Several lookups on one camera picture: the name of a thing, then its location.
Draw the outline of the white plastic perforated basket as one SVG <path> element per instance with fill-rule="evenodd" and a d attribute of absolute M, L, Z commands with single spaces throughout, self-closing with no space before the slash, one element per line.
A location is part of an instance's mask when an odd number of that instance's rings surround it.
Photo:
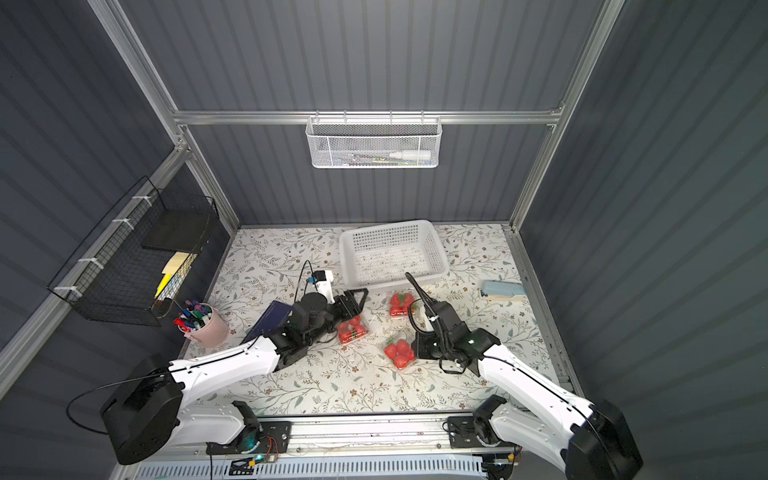
<path fill-rule="evenodd" d="M 435 226 L 411 220 L 348 230 L 340 235 L 340 269 L 346 287 L 393 290 L 447 276 L 447 254 Z"/>

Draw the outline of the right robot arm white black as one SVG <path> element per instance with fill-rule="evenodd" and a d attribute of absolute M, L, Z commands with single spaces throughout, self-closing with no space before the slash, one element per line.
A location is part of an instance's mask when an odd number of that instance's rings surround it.
<path fill-rule="evenodd" d="M 450 363 L 499 389 L 473 413 L 484 445 L 511 443 L 558 468 L 569 479 L 632 479 L 643 466 L 621 410 L 572 393 L 520 360 L 483 328 L 469 329 L 452 305 L 426 297 L 430 330 L 420 330 L 430 358 Z"/>

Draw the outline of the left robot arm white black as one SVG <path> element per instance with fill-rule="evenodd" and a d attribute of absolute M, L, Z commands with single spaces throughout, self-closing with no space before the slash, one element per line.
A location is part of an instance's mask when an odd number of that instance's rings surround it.
<path fill-rule="evenodd" d="M 267 335 L 191 360 L 151 356 L 141 361 L 100 410 L 118 463 L 139 463 L 167 445 L 235 442 L 258 422 L 244 402 L 235 401 L 220 414 L 197 413 L 192 403 L 297 363 L 319 337 L 360 315 L 367 297 L 365 288 L 346 290 L 333 300 L 308 293 Z"/>

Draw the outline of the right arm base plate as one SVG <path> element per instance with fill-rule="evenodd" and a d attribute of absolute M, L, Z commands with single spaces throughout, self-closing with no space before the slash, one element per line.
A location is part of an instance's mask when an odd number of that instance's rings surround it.
<path fill-rule="evenodd" d="M 502 440 L 487 422 L 476 420 L 472 415 L 449 416 L 441 427 L 453 449 L 519 448 L 515 443 Z"/>

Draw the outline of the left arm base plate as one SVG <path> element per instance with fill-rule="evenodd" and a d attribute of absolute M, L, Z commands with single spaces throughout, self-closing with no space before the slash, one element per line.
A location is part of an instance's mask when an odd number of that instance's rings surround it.
<path fill-rule="evenodd" d="M 246 426 L 228 444 L 208 443 L 208 455 L 277 455 L 287 452 L 293 424 L 288 421 L 260 422 Z"/>

